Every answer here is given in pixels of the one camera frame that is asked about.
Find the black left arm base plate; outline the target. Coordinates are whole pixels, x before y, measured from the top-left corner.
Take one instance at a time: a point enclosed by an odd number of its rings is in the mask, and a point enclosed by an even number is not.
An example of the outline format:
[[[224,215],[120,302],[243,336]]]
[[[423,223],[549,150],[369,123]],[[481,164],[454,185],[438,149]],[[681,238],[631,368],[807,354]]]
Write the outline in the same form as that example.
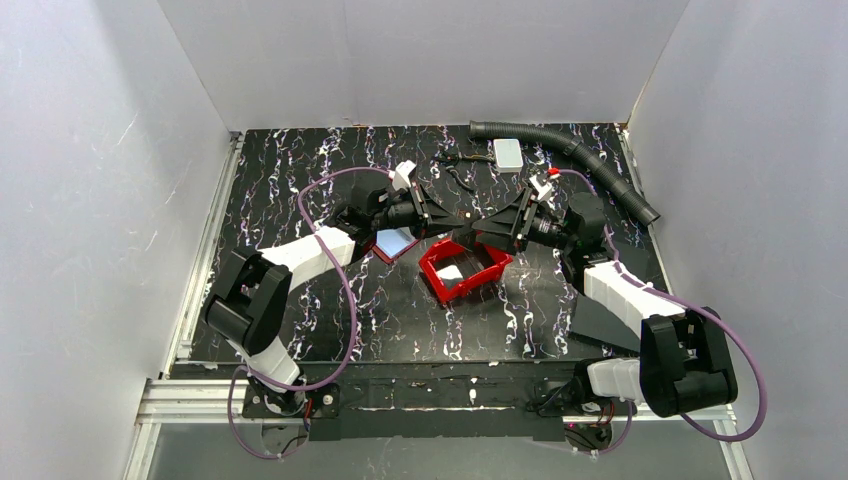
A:
[[[250,377],[241,415],[244,418],[336,418],[341,391],[332,383],[305,392],[277,392]]]

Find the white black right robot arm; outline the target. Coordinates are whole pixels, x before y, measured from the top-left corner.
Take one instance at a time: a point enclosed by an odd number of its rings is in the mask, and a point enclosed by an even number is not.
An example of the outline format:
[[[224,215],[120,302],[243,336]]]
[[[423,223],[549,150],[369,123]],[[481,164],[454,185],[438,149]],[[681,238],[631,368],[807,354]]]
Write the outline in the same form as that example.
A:
[[[557,216],[547,205],[551,192],[550,183],[532,179],[507,206],[472,218],[469,227],[477,241],[508,254],[528,243],[557,250],[566,282],[638,338],[636,358],[580,362],[565,385],[567,398],[647,403],[663,418],[734,401],[738,384],[727,340],[709,311],[682,307],[630,277],[608,240],[596,194],[572,195]]]

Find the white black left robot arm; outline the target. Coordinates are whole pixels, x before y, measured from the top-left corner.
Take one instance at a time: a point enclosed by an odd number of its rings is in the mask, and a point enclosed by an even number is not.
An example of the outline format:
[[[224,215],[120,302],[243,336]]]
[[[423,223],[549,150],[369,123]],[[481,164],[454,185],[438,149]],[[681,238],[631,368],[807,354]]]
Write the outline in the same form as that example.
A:
[[[301,370],[279,337],[293,289],[333,271],[341,280],[350,314],[356,316],[356,299],[344,269],[373,248],[379,232],[406,229],[421,240],[464,224],[463,217],[442,207],[418,182],[414,162],[371,171],[379,180],[372,186],[354,186],[319,224],[305,209],[311,189],[303,188],[297,206],[309,235],[278,247],[233,249],[205,299],[201,320],[244,359],[249,375],[274,392],[308,392],[333,383],[350,362],[358,335],[358,321],[352,319],[348,346],[336,370],[312,384],[300,381]]]

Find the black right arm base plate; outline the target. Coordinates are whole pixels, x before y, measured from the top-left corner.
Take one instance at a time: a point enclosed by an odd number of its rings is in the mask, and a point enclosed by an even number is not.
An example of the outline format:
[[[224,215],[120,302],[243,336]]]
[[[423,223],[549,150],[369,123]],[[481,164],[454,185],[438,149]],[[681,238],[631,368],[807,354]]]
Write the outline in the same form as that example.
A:
[[[616,415],[625,415],[624,401],[595,395],[580,379],[544,380],[533,386],[526,410],[540,417],[587,415],[603,423]]]

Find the red plastic bin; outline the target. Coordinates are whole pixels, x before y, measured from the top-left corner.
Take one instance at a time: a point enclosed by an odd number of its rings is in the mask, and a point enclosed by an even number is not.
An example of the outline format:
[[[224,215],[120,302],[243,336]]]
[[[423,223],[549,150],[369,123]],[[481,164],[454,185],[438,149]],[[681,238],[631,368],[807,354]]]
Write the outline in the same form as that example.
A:
[[[477,242],[468,250],[449,238],[433,244],[419,259],[419,268],[438,302],[450,302],[475,289],[498,282],[513,256]]]

